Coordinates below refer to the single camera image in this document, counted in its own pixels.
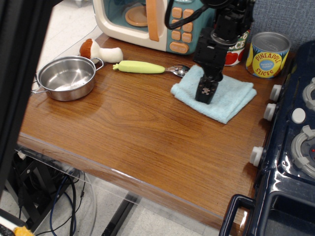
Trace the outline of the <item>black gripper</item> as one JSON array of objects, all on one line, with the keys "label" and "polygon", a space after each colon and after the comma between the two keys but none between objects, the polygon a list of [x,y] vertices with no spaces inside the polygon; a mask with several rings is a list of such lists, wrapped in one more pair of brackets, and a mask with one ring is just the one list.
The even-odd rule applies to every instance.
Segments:
[{"label": "black gripper", "polygon": [[213,28],[206,27],[201,30],[193,56],[193,60],[204,71],[197,86],[196,101],[211,103],[222,80],[222,70],[229,47],[229,41],[220,38]]}]

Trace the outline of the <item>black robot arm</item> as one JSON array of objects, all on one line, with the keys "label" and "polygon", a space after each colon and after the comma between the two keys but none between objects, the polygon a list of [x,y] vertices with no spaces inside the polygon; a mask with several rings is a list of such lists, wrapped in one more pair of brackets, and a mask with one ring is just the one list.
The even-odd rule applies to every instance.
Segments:
[{"label": "black robot arm", "polygon": [[253,0],[203,0],[202,6],[191,16],[170,23],[171,8],[174,1],[168,3],[164,23],[173,30],[196,20],[208,8],[216,9],[215,27],[201,30],[193,60],[203,69],[195,100],[210,104],[219,82],[223,79],[222,70],[230,47],[234,46],[253,23]]}]

